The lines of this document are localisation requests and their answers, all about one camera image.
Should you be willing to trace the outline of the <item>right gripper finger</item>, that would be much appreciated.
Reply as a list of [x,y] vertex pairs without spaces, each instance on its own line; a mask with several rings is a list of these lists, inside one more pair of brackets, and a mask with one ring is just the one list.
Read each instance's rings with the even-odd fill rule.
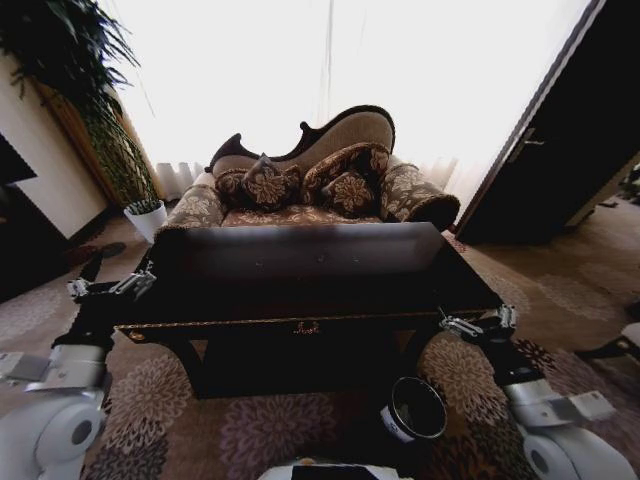
[[492,315],[493,325],[501,329],[515,329],[517,326],[517,310],[513,305],[502,304]]
[[445,315],[439,322],[442,330],[449,331],[460,337],[478,337],[481,328],[459,317]]

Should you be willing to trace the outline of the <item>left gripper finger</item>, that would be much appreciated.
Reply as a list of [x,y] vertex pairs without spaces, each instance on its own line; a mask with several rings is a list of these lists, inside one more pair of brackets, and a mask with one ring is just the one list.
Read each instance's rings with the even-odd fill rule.
[[115,295],[131,301],[145,294],[155,283],[157,277],[150,271],[134,272],[115,285]]
[[103,258],[102,252],[96,252],[82,267],[79,276],[67,282],[67,290],[73,301],[79,301],[86,296],[102,294],[105,291],[104,286],[96,282]]

